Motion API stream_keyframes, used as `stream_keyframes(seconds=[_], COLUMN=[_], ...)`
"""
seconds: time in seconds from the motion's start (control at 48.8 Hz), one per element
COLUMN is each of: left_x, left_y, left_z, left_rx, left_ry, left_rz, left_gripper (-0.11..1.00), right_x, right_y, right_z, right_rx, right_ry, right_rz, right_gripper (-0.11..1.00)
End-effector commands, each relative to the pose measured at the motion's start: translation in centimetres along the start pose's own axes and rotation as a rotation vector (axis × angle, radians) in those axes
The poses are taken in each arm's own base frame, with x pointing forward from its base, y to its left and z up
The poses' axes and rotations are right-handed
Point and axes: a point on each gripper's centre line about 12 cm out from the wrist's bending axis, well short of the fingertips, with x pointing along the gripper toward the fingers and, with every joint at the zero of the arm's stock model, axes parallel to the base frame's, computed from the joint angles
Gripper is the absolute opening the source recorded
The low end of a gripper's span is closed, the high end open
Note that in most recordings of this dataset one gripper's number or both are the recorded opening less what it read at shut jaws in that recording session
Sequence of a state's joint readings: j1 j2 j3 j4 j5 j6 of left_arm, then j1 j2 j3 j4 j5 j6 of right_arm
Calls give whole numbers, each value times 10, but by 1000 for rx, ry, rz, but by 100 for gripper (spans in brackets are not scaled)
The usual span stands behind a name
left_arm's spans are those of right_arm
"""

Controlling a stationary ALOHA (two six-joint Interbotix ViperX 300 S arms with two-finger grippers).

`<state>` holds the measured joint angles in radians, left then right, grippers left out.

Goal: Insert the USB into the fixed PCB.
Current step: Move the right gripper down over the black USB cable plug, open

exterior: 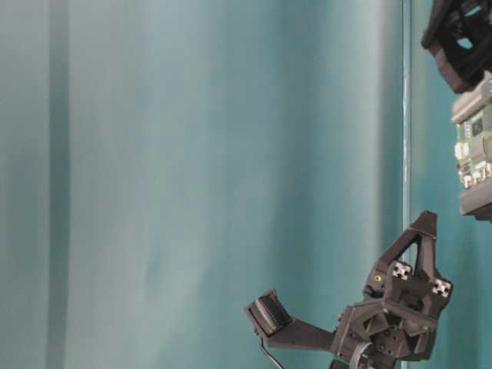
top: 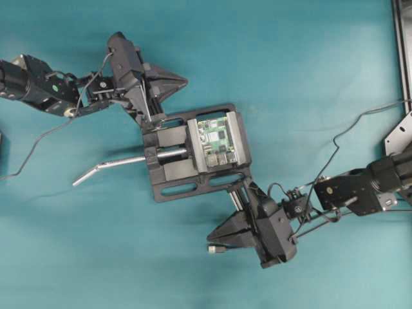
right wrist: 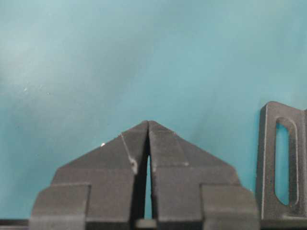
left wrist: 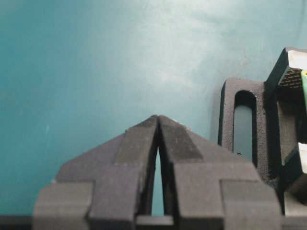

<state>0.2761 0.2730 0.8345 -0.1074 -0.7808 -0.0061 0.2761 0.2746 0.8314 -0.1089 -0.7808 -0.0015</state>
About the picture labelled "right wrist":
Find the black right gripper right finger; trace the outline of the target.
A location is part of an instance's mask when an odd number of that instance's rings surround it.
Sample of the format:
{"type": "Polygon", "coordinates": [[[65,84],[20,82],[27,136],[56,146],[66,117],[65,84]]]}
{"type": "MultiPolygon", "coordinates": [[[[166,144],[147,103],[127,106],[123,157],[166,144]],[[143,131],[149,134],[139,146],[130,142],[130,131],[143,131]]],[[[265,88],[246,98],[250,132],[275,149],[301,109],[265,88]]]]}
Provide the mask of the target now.
{"type": "Polygon", "coordinates": [[[258,230],[259,210],[234,167],[149,122],[154,215],[160,230],[258,230]]]}

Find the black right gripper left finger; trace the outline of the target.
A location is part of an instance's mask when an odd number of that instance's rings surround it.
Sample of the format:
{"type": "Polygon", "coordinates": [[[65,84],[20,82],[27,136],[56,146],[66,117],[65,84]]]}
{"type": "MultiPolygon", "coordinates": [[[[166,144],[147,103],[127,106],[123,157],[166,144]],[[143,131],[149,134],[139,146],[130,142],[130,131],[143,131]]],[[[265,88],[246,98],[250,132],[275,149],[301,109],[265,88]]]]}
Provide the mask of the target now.
{"type": "Polygon", "coordinates": [[[148,123],[59,167],[34,203],[32,230],[129,230],[144,215],[148,123]]]}

